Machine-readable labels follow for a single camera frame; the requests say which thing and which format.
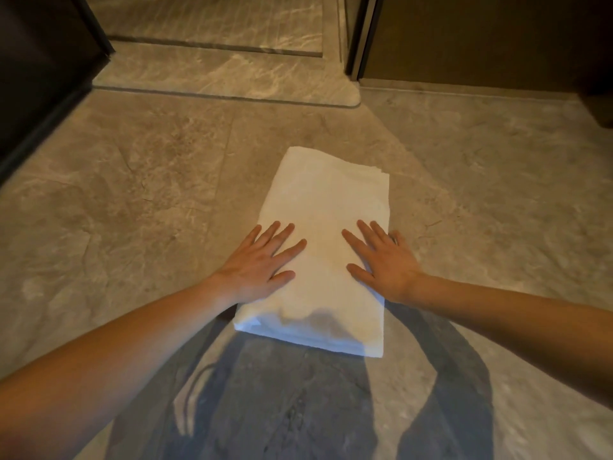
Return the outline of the grey marble threshold slab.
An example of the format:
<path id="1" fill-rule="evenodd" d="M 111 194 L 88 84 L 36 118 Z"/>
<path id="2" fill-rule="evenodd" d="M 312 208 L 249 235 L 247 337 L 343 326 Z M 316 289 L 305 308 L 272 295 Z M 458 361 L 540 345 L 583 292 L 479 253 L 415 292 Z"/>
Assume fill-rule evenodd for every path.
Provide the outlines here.
<path id="1" fill-rule="evenodd" d="M 328 56 L 115 42 L 99 89 L 354 108 L 359 86 Z"/>

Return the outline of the dark wooden cabinet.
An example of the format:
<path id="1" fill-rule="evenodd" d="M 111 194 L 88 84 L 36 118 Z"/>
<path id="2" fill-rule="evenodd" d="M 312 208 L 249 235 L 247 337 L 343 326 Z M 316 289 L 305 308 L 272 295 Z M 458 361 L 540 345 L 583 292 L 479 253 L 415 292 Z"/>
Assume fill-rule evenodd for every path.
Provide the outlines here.
<path id="1" fill-rule="evenodd" d="M 114 52 L 86 0 L 0 0 L 0 188 Z"/>

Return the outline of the person's left forearm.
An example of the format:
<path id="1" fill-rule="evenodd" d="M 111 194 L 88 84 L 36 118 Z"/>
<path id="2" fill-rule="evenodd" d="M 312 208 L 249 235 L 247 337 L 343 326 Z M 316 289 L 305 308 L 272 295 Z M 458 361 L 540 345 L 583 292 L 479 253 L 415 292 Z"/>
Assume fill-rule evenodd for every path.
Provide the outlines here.
<path id="1" fill-rule="evenodd" d="M 70 460 L 177 349 L 240 300 L 220 275 L 143 305 L 0 381 L 0 460 Z"/>

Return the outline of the white towel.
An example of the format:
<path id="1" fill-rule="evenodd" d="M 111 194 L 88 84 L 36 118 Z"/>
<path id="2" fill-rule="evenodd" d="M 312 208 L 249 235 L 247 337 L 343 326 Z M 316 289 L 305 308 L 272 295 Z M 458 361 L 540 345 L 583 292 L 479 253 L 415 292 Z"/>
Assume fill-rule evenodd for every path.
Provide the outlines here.
<path id="1" fill-rule="evenodd" d="M 260 301 L 242 304 L 237 331 L 362 357 L 384 354 L 384 299 L 351 277 L 363 262 L 341 235 L 358 219 L 389 227 L 389 174 L 316 149 L 292 146 L 280 162 L 257 223 L 295 224 L 305 250 L 283 270 L 295 278 Z"/>

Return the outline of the brown wooden door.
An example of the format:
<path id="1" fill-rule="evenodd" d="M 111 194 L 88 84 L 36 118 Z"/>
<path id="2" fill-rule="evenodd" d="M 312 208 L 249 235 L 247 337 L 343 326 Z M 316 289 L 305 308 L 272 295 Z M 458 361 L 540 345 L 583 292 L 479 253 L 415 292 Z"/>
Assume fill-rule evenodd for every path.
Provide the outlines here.
<path id="1" fill-rule="evenodd" d="M 361 78 L 604 94 L 613 0 L 382 0 Z"/>

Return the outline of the dark metal door frame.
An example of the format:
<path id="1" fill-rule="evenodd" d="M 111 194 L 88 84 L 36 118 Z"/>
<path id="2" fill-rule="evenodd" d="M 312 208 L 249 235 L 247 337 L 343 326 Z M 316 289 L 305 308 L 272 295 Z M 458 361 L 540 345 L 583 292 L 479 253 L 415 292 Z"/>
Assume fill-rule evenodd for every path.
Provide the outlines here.
<path id="1" fill-rule="evenodd" d="M 348 46 L 344 70 L 351 81 L 358 82 L 365 73 L 384 0 L 342 1 Z"/>

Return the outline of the person's right hand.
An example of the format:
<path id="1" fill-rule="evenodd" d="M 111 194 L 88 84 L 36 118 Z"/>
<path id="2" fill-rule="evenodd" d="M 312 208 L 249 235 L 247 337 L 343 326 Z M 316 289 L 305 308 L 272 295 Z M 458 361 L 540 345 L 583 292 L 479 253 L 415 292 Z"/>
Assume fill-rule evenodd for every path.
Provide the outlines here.
<path id="1" fill-rule="evenodd" d="M 395 245 L 392 233 L 386 232 L 386 246 L 380 250 L 373 250 L 363 236 L 360 239 L 347 229 L 341 234 L 362 261 L 363 265 L 359 266 L 378 279 L 379 287 L 370 289 L 390 302 L 410 305 L 414 301 L 414 286 L 425 275 L 410 248 L 405 251 Z"/>

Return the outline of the person's left hand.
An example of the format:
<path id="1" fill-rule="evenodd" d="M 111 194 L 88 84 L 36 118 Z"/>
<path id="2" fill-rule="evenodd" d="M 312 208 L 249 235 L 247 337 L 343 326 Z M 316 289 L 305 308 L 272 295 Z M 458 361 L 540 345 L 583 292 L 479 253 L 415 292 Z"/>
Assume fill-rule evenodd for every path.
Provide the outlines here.
<path id="1" fill-rule="evenodd" d="M 211 279 L 219 287 L 220 296 L 227 305 L 259 301 L 291 282 L 285 285 L 269 285 L 269 279 L 276 273 L 285 271 L 286 265 L 307 246 L 307 241 L 301 239 L 282 251 L 280 249 L 283 246 L 280 247 L 272 257 L 266 254 L 267 242 L 272 235 L 283 229 L 279 221 L 273 222 L 266 230 L 262 228 L 258 238 L 260 248 L 241 249 L 240 244 L 228 260 L 212 274 Z"/>

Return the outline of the person's right forearm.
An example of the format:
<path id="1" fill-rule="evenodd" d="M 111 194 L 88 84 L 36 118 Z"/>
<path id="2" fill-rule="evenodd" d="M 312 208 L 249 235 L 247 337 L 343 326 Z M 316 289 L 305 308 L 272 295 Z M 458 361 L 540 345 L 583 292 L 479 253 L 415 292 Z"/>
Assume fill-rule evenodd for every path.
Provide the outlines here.
<path id="1" fill-rule="evenodd" d="M 403 301 L 495 342 L 613 410 L 613 311 L 412 273 Z"/>

